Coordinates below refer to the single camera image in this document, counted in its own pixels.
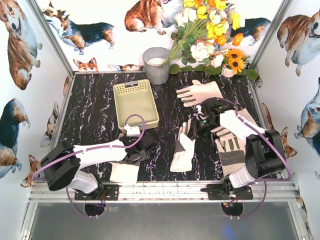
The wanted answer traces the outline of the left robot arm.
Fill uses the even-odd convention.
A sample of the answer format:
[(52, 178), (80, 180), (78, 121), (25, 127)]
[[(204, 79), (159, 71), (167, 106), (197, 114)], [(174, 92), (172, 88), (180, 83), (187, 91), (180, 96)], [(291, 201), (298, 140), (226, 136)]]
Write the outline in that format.
[(96, 145), (62, 141), (41, 160), (41, 171), (50, 191), (72, 188), (96, 200), (106, 192), (104, 185), (97, 175), (86, 173), (83, 168), (105, 162), (138, 164), (150, 158), (156, 145), (156, 139), (149, 133), (142, 137), (125, 135)]

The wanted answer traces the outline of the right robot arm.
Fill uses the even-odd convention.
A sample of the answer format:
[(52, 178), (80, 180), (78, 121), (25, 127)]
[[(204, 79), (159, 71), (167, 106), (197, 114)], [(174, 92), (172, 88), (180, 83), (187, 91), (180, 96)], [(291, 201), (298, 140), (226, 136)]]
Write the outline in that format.
[(209, 133), (217, 140), (221, 164), (241, 164), (223, 179), (228, 190), (250, 186), (288, 168), (282, 138), (244, 117), (244, 111), (224, 98), (209, 98), (196, 107), (188, 137), (205, 141)]

